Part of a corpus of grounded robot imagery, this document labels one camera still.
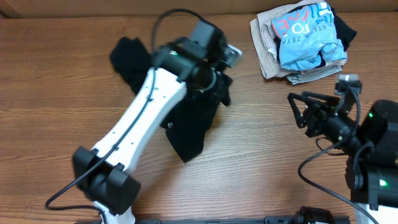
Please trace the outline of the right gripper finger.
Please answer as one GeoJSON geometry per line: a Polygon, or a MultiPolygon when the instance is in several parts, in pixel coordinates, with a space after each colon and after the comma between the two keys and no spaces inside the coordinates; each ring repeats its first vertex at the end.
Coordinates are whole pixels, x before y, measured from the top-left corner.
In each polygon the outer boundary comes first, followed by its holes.
{"type": "Polygon", "coordinates": [[[309,92],[309,91],[304,91],[302,93],[302,96],[308,97],[308,98],[314,98],[314,99],[318,99],[318,100],[323,100],[329,104],[338,104],[340,102],[340,99],[338,97],[322,95],[319,93],[313,93],[313,92],[309,92]]]}
{"type": "Polygon", "coordinates": [[[299,128],[304,128],[307,125],[307,119],[308,119],[308,111],[304,109],[303,113],[300,112],[298,106],[295,103],[295,100],[303,102],[305,105],[307,104],[307,98],[296,94],[296,93],[289,93],[287,97],[290,106],[292,108],[294,118],[296,121],[296,124],[299,128]]]}

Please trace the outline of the black t-shirt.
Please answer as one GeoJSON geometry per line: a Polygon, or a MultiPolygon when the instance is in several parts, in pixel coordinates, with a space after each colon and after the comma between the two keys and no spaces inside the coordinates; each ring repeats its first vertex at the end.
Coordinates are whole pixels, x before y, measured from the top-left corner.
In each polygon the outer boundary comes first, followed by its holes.
{"type": "MultiPolygon", "coordinates": [[[[138,38],[121,38],[110,53],[110,61],[132,92],[138,94],[151,63],[151,56],[143,43],[138,38]]],[[[192,160],[202,152],[205,133],[212,125],[219,104],[229,106],[231,103],[229,86],[233,79],[223,73],[217,77],[217,81],[215,90],[204,93],[188,91],[160,124],[183,162],[192,160]]]]}

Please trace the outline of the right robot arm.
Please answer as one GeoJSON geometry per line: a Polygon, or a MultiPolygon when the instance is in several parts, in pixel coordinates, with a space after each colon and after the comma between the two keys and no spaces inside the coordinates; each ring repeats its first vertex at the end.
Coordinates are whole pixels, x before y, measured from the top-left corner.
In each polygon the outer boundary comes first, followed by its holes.
{"type": "Polygon", "coordinates": [[[340,97],[303,92],[289,93],[297,126],[312,138],[323,136],[332,145],[309,157],[298,167],[306,183],[351,205],[358,223],[397,223],[397,103],[378,100],[364,121],[348,116],[359,106],[359,94],[349,88],[340,97]],[[345,180],[350,198],[315,183],[302,173],[310,161],[339,149],[348,157],[345,180]]]}

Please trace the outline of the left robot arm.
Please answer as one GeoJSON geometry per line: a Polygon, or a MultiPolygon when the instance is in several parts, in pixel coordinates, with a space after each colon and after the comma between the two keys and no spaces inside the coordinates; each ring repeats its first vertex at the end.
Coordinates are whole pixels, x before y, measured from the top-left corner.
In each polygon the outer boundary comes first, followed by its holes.
{"type": "Polygon", "coordinates": [[[224,33],[198,22],[190,37],[161,46],[144,85],[112,130],[91,150],[79,147],[72,157],[77,186],[93,202],[102,223],[135,223],[131,211],[141,188],[130,174],[150,138],[193,85],[221,99],[224,70],[242,52],[227,44],[224,33]]]}

